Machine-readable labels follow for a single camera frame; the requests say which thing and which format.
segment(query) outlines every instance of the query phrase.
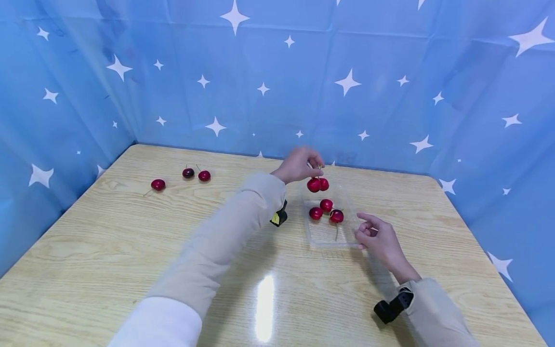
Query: white sleeve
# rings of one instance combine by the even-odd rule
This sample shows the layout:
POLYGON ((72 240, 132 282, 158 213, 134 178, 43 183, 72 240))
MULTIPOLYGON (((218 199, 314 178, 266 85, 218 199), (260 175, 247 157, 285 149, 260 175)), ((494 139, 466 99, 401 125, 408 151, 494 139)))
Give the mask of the white sleeve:
POLYGON ((184 303, 151 296, 137 305, 108 347, 193 347, 202 324, 184 303))

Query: beige sleeve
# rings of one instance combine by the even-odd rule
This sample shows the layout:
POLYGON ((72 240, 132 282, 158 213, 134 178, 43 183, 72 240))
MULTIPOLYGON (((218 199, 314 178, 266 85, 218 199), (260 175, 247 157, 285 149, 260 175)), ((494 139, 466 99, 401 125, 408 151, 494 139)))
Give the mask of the beige sleeve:
POLYGON ((204 319, 222 276, 247 240, 281 209, 285 191, 285 184, 273 175, 250 176, 243 187, 199 227, 147 296, 180 301, 204 319))
POLYGON ((400 285, 414 294, 405 310, 406 318, 413 327, 420 345, 429 347, 479 346, 466 326, 459 308, 449 298, 438 282, 424 278, 400 285))

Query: left hand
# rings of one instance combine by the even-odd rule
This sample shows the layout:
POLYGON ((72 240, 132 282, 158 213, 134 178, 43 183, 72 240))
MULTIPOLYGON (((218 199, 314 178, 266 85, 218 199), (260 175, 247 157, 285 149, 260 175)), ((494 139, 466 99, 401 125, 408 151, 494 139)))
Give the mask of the left hand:
POLYGON ((281 179, 285 184, 289 184, 308 177, 322 176, 324 172, 321 168, 324 166, 324 161, 317 151, 309 147, 297 147, 271 174, 281 179))

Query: hand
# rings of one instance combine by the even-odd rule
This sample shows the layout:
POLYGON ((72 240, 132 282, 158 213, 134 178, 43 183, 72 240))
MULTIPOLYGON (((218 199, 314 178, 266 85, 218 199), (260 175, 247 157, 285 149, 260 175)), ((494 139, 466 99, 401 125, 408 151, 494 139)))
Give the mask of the hand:
POLYGON ((371 214, 356 215, 365 220, 355 231, 355 238, 360 242, 359 248, 368 249, 395 276, 399 284, 420 280, 418 272, 405 258, 393 226, 371 214))
POLYGON ((323 167, 324 161, 317 151, 308 147, 297 147, 271 174, 281 179, 285 184, 289 184, 308 177, 322 176, 324 172, 320 168, 323 167))

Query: yellow label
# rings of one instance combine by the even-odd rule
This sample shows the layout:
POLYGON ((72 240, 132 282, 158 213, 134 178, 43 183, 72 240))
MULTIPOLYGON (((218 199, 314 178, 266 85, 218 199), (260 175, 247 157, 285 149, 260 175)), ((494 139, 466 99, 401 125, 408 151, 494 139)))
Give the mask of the yellow label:
POLYGON ((272 223, 279 225, 279 216, 277 213, 274 213, 274 216, 272 217, 272 223))

